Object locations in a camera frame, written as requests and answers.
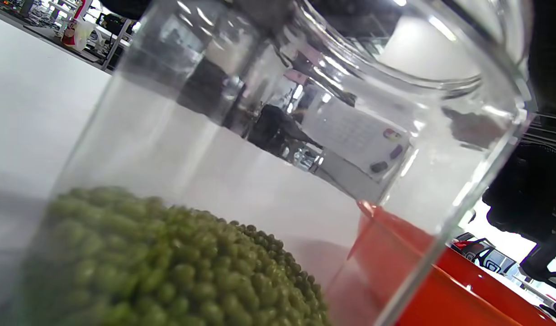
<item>ceiling light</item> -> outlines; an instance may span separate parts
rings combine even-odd
[[[209,18],[207,16],[205,16],[204,12],[201,11],[200,8],[197,8],[197,14],[200,15],[201,19],[203,19],[209,25],[211,25],[211,26],[214,25],[213,21],[209,20]]]
[[[295,100],[300,98],[300,95],[302,95],[302,90],[304,89],[304,87],[302,87],[302,85],[298,85],[298,87],[296,87],[296,90],[294,91],[294,95],[292,96]]]
[[[457,40],[457,37],[455,36],[455,34],[453,34],[449,27],[443,24],[443,22],[438,20],[436,17],[431,16],[428,19],[428,22],[431,23],[431,25],[433,25],[436,29],[438,29],[439,32],[443,33],[443,35],[445,35],[445,37],[449,39],[449,41]]]
[[[191,13],[191,10],[189,10],[189,8],[187,6],[185,6],[185,4],[181,1],[178,1],[177,4],[181,7],[181,9],[183,9],[183,11],[185,11],[186,13]]]
[[[187,19],[187,17],[183,16],[182,14],[179,15],[179,17],[185,21],[189,26],[193,26],[193,24],[191,24],[191,21],[189,21],[189,19]]]
[[[206,33],[207,35],[211,36],[211,32],[208,31],[207,29],[204,29],[203,26],[201,27],[201,30]]]
[[[328,103],[328,101],[330,101],[330,99],[332,99],[332,95],[325,93],[324,95],[322,95],[322,101],[324,103]]]
[[[332,66],[334,66],[334,68],[340,70],[343,74],[350,75],[348,73],[348,70],[346,70],[344,67],[340,66],[340,64],[338,62],[336,62],[336,60],[334,60],[333,58],[330,58],[329,56],[324,56],[324,60],[326,60],[329,64],[332,64]]]

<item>clear glass jar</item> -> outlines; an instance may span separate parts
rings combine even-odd
[[[345,298],[323,292],[359,206],[376,206],[433,239],[369,322],[395,320],[524,132],[530,95],[469,17],[385,6],[400,27],[359,48],[304,0],[155,0],[58,179],[15,316],[348,325],[327,310]],[[415,27],[434,49],[419,61]]]

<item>black object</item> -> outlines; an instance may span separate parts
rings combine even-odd
[[[491,206],[489,224],[545,243],[556,226],[556,150],[520,144],[483,194],[483,202]]]
[[[127,21],[126,18],[124,17],[119,17],[116,14],[104,14],[104,13],[100,13],[99,17],[96,19],[96,24],[103,27],[104,29],[110,31],[111,33],[118,35],[121,32],[121,29],[123,29],[123,25],[125,25],[125,22]],[[133,34],[133,25],[130,24],[127,29],[126,32],[131,35]]]
[[[537,244],[520,264],[525,274],[556,289],[556,272],[547,268],[556,258],[556,150],[520,144],[483,201],[489,224]]]
[[[139,20],[151,0],[102,0],[101,3],[119,16]]]
[[[468,239],[472,239],[475,238],[475,236],[470,233],[470,232],[465,232],[462,235],[456,237],[455,239],[457,239],[458,241],[467,241]]]
[[[385,161],[382,162],[378,162],[378,163],[373,163],[371,165],[371,171],[373,173],[381,173],[382,171],[388,169],[388,163],[386,163]]]

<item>white table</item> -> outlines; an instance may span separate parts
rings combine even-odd
[[[0,20],[0,304],[36,227],[30,211],[47,199],[109,78]],[[31,204],[3,215],[18,202]]]
[[[544,305],[546,305],[547,307],[553,307],[553,304],[555,303],[554,300],[552,300],[550,297],[548,297],[547,295],[539,292],[538,289],[536,289],[535,287],[533,287],[530,283],[527,283],[526,281],[522,280],[521,278],[518,278],[516,276],[513,276],[513,278],[515,280],[518,280],[519,282],[522,283],[523,286],[525,286],[525,288],[530,291],[531,293],[533,293],[534,295],[537,295],[537,297],[539,297]]]

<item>white surface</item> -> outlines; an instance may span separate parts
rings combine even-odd
[[[34,231],[34,210],[48,197],[108,80],[0,20],[0,302]],[[67,91],[50,91],[58,85]]]
[[[0,21],[0,304],[108,78]],[[59,84],[77,93],[49,91]],[[77,173],[66,182],[122,184],[253,223],[282,238],[318,281],[328,283],[356,238],[354,200],[174,101],[125,80],[109,90],[103,105],[124,105],[128,114],[97,116],[104,123],[94,128],[103,133],[85,141],[77,157],[91,155],[84,165],[71,165]]]
[[[545,305],[547,305],[548,307],[552,307],[553,303],[555,303],[555,301],[553,299],[551,299],[550,297],[547,297],[547,295],[539,292],[538,289],[533,287],[530,283],[527,283],[526,281],[524,281],[524,280],[522,280],[522,279],[520,279],[516,276],[513,276],[513,278],[515,280],[518,280],[519,282],[521,282],[528,291],[530,291],[534,295],[537,295],[537,297],[539,297],[545,303]]]
[[[518,285],[513,283],[513,281],[511,281],[509,278],[507,278],[507,277],[505,277],[505,276],[503,276],[499,273],[495,273],[491,270],[483,268],[483,267],[481,267],[481,269],[484,270],[489,275],[493,276],[493,278],[495,278],[495,280],[499,281],[500,283],[502,283],[503,285],[505,285],[506,287],[511,289],[511,291],[517,293],[520,297],[525,299],[525,301],[527,301],[528,303],[530,303],[532,305],[536,305],[536,306],[539,306],[541,303],[544,303],[544,301],[541,300],[539,297],[533,297],[533,295],[530,295],[524,289],[521,289],[521,287],[519,287]]]

